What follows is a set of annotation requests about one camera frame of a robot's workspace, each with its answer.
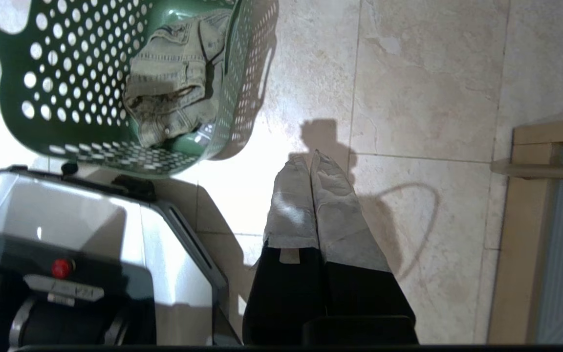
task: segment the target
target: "wooden frame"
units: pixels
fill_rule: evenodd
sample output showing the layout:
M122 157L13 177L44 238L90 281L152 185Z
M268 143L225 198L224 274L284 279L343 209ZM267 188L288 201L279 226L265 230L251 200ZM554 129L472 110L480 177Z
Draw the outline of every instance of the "wooden frame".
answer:
M546 169L561 170L552 165L560 162L562 143L563 122L518 127L514 129L512 165L538 165L536 169L551 165ZM488 334L491 344L534 342L550 218L547 212L556 182L543 176L511 177L508 183Z

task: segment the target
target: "red button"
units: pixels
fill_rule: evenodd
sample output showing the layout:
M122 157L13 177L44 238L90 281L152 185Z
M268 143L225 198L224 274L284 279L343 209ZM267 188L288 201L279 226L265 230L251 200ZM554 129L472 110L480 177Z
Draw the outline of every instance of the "red button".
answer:
M51 265L51 275L56 279L65 279L73 271L73 263L67 259L56 259Z

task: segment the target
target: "tile floor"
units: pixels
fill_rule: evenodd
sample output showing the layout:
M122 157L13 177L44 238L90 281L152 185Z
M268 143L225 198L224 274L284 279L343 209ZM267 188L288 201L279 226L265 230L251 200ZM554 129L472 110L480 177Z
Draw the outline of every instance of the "tile floor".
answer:
M21 3L0 0L3 27L23 27ZM247 128L219 160L157 183L230 279L232 324L275 174L320 149L348 170L420 341L483 343L506 185L489 162L509 156L513 127L563 119L563 0L259 0L256 16L265 85L246 92ZM12 163L61 161L0 117L0 167Z

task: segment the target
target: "folded clothing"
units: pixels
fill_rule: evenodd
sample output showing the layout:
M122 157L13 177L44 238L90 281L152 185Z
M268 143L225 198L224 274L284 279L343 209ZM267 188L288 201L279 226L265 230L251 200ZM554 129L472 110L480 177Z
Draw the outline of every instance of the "folded clothing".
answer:
M214 122L231 14L219 9L160 27L132 58L123 102L143 147Z

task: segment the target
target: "laundry basket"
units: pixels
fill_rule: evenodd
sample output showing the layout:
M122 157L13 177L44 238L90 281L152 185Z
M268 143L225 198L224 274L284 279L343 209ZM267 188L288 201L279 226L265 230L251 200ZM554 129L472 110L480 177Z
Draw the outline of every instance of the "laundry basket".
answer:
M141 147L121 98L130 58L161 25L218 8L234 11L217 119L183 137L209 142L200 152ZM242 89L252 9L252 0L33 0L22 32L0 30L6 126L39 154L145 178L177 174L225 147Z

